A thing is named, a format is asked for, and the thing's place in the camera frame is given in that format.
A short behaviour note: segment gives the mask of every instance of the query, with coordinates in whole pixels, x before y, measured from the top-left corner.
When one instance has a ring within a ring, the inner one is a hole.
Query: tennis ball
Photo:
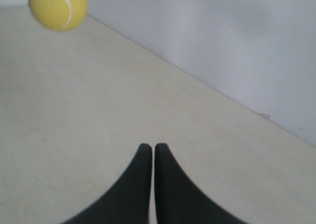
[[[34,17],[55,31],[69,31],[79,26],[87,14],[88,0],[29,0]]]

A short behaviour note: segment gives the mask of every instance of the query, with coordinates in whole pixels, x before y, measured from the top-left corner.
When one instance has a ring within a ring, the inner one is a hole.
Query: white floor
[[[316,223],[315,147],[90,17],[59,34],[26,6],[0,9],[1,224],[66,220],[143,142],[169,143],[207,195],[251,224]]]

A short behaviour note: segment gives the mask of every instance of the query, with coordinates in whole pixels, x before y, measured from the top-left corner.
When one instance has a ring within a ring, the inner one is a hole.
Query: floor
[[[68,219],[159,142],[248,223],[316,222],[315,147],[90,17],[61,34],[0,9],[0,33],[0,223]]]

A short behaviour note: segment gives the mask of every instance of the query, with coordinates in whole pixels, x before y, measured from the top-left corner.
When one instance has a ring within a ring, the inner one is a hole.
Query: yellow tennis ball
[[[34,17],[45,27],[68,31],[84,21],[88,0],[29,0],[29,4]]]

